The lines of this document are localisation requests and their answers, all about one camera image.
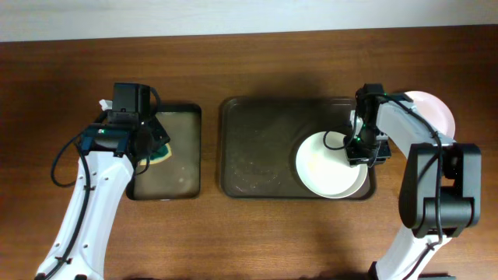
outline wooden surface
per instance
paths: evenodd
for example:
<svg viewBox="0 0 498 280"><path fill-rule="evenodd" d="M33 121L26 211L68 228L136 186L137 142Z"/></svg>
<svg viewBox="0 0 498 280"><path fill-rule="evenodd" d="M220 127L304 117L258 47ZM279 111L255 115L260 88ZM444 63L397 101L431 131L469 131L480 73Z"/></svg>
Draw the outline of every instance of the wooden surface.
<svg viewBox="0 0 498 280"><path fill-rule="evenodd" d="M30 279L57 235L72 189L51 161L98 114L114 82L202 108L195 200L121 199L106 279L277 279L365 272L401 221L405 159L377 169L369 201L239 201L217 184L219 105L240 95L353 96L365 82L419 89L453 111L456 139L482 150L482 218L426 271L498 278L498 28L441 27L0 44L0 278ZM71 180L72 152L58 176Z"/></svg>

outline wooden table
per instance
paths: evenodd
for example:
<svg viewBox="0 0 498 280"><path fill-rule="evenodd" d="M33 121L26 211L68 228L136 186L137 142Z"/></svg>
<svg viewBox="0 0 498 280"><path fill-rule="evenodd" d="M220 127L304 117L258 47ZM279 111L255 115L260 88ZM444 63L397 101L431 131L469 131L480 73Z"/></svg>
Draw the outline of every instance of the wooden table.
<svg viewBox="0 0 498 280"><path fill-rule="evenodd" d="M401 220L405 158L377 169L368 201L241 201L217 184L219 105L231 96L353 96L365 82L441 98L456 139L482 150L482 218L427 266L459 279L498 278L498 28L464 26L0 44L0 278L31 279L72 189L49 177L57 151L112 98L114 82L156 87L202 108L198 199L123 197L106 279L277 279L365 272ZM75 177L76 154L60 180Z"/></svg>

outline robotic arm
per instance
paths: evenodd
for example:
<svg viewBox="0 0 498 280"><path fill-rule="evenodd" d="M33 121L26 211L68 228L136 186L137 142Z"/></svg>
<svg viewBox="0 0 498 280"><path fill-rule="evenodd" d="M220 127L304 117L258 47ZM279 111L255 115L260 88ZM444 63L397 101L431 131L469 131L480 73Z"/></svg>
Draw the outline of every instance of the robotic arm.
<svg viewBox="0 0 498 280"><path fill-rule="evenodd" d="M399 197L403 226L388 252L372 264L369 276L417 279L437 250L479 220L480 150L433 133L437 130L428 129L430 124L409 97L387 96L382 85L359 89L356 104L355 115L363 125L345 148L350 165L384 163L391 156L388 136L408 158ZM441 176L454 179L454 186L440 187Z"/></svg>
<svg viewBox="0 0 498 280"><path fill-rule="evenodd" d="M110 102L102 103L101 117L81 134L75 144L80 153L75 189L35 280L103 279L110 229L121 196L135 176L135 166L170 141L155 117L156 109L150 109L151 92L159 106L153 88L114 84L112 109L107 108Z"/></svg>

